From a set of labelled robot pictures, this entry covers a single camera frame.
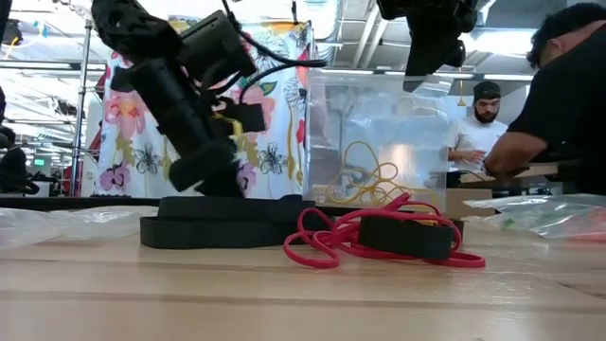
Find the beard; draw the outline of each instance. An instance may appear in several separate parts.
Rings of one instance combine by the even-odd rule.
[[[484,115],[480,115],[477,112],[477,109],[473,109],[473,114],[475,115],[475,119],[477,119],[480,123],[482,124],[490,124],[492,122],[494,122],[494,120],[496,119],[496,116],[499,114],[497,113],[485,113]]]

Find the white shirt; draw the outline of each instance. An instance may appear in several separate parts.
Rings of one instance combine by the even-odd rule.
[[[475,116],[465,117],[451,125],[446,147],[458,152],[484,151],[488,156],[496,141],[507,129],[508,125],[499,121],[483,124]],[[454,167],[459,171],[481,171],[481,164],[466,160],[455,161]]]

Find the black cable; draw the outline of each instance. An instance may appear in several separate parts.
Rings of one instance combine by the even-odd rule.
[[[293,14],[293,22],[298,24],[299,20],[296,16],[296,0],[293,0],[293,4],[291,5],[291,13]]]
[[[225,7],[225,12],[227,13],[227,18],[229,18],[229,21],[234,26],[234,29],[238,32],[238,34],[240,34],[242,39],[244,39],[248,44],[254,46],[259,53],[270,56],[278,62],[285,63],[285,64],[291,64],[292,66],[324,67],[328,64],[326,61],[323,61],[323,60],[295,61],[295,60],[291,60],[291,59],[277,55],[276,53],[274,53],[274,51],[259,44],[253,38],[248,36],[244,31],[242,31],[241,25],[238,22],[238,20],[236,20],[236,16],[234,15],[234,12],[232,12],[231,9],[229,9],[227,0],[222,0],[222,2],[223,2],[223,6]]]
[[[238,99],[238,104],[242,104],[242,100],[244,99],[244,94],[246,93],[246,91],[248,91],[248,89],[251,88],[251,86],[253,86],[256,82],[260,81],[261,79],[263,79],[266,76],[269,76],[273,73],[276,73],[278,71],[282,71],[285,70],[287,68],[291,68],[291,67],[296,67],[296,65],[291,65],[291,64],[282,64],[282,65],[278,65],[278,66],[274,66],[270,69],[267,69],[261,73],[259,73],[258,75],[256,75],[253,79],[251,79],[249,82],[246,83],[246,85],[244,85],[242,87],[242,91],[240,92],[240,98]]]

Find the black shirt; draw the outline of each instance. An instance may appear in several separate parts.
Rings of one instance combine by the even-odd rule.
[[[537,72],[508,130],[578,148],[578,191],[606,195],[606,25]]]
[[[14,176],[27,176],[26,154],[21,148],[9,149],[0,159],[0,171]]]

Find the acrylic container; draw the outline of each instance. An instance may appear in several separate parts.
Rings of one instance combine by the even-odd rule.
[[[445,208],[452,80],[414,92],[403,76],[310,72],[304,198],[319,206],[384,206],[404,192]]]

